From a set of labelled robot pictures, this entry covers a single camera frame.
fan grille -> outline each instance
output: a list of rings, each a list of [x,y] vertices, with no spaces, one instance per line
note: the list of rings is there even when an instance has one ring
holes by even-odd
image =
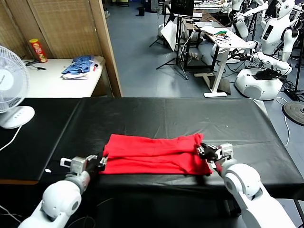
[[[0,46],[0,113],[17,106],[29,90],[29,73],[21,58]]]

laptop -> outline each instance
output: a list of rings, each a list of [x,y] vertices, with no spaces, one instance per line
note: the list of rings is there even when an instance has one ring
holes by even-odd
[[[220,24],[219,22],[217,21],[203,21],[203,22],[195,22],[195,25],[198,27],[198,28],[201,28],[201,27],[204,27],[204,26],[212,26],[212,27],[215,27],[215,28],[218,28],[218,27],[224,27],[222,24]]]

fan base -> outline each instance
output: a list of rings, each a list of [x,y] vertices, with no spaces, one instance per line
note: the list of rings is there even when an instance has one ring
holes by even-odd
[[[283,105],[282,111],[288,119],[304,126],[304,104],[297,101],[287,102]]]
[[[4,129],[14,129],[29,122],[35,115],[35,110],[30,106],[13,107],[0,114],[0,126]]]

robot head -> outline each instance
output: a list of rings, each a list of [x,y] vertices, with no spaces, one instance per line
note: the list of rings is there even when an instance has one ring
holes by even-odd
[[[286,15],[289,16],[295,5],[294,3],[295,0],[278,0],[275,5],[277,18],[280,19]]]

black table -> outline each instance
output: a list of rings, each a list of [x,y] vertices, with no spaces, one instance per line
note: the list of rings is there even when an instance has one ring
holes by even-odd
[[[304,180],[265,112],[251,99],[122,98],[83,99],[58,143],[48,168],[61,157],[98,153],[111,134],[174,138],[205,134],[204,142],[231,143],[239,162],[254,167],[276,198],[302,199]],[[61,178],[47,174],[43,182]],[[230,199],[222,179],[191,175],[103,175],[96,187],[103,193],[167,192]]]
[[[205,134],[204,142],[231,143],[239,162],[254,167],[276,198],[303,199],[304,180],[270,120],[251,99],[83,98],[26,99],[36,115],[0,153],[0,180],[60,180],[61,157],[98,153],[113,133],[150,138]],[[0,130],[2,143],[14,130]],[[44,172],[49,168],[52,173]],[[191,175],[103,175],[94,188],[106,193],[167,192],[230,199],[222,179]]]

